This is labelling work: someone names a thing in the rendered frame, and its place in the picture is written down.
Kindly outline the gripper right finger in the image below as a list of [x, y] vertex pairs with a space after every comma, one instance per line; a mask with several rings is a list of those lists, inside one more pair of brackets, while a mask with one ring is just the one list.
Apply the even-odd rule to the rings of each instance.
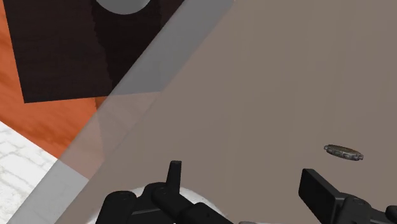
[[303, 169], [298, 195], [321, 224], [397, 224], [397, 206], [385, 211], [340, 192], [314, 169]]

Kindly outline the grey flat round disc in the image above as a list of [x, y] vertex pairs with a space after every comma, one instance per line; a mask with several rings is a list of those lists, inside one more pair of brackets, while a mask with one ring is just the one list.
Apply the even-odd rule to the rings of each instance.
[[330, 155], [343, 158], [346, 160], [358, 161], [364, 159], [363, 154], [360, 153], [359, 151], [344, 146], [327, 144], [324, 146], [324, 150]]

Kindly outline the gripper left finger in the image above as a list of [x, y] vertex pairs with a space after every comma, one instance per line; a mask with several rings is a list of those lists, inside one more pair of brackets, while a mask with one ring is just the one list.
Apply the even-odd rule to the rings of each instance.
[[180, 194], [181, 164], [171, 161], [166, 181], [146, 185], [140, 196], [128, 190], [108, 194], [95, 224], [233, 224], [207, 204]]

